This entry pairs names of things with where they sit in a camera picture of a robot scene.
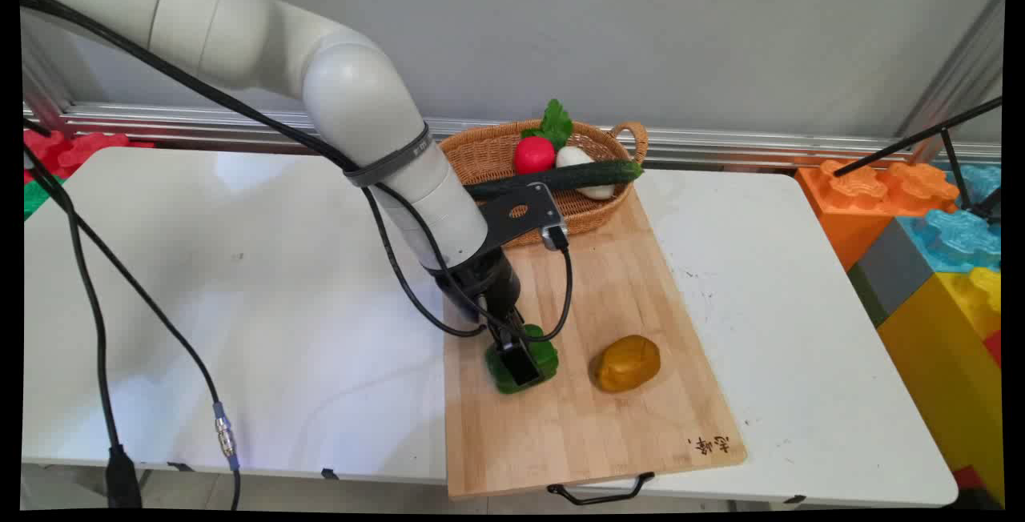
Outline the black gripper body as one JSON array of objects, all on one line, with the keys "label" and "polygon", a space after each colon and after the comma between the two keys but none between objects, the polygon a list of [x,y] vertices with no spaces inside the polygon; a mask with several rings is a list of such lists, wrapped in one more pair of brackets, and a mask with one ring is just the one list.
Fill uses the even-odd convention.
[{"label": "black gripper body", "polygon": [[433,270],[433,281],[456,313],[471,330],[435,320],[433,325],[450,335],[479,335],[484,328],[505,329],[510,335],[522,335],[523,318],[517,311],[521,283],[502,249],[471,257],[449,270],[450,278],[441,270]]}]

